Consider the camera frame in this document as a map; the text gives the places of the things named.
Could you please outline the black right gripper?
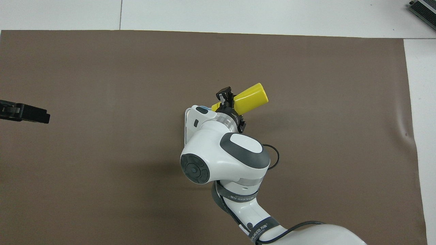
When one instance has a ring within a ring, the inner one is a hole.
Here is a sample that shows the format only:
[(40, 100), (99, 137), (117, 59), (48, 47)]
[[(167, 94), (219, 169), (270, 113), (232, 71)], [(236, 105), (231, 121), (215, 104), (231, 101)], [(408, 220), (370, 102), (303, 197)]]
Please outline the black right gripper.
[(238, 133), (243, 133), (246, 128), (246, 121), (244, 121), (244, 117), (242, 115), (239, 115), (233, 107), (227, 107), (223, 105), (235, 103), (235, 95), (232, 93), (231, 87), (226, 87), (219, 90), (216, 93), (216, 97), (221, 104), (219, 106), (219, 112), (230, 116), (236, 124)]

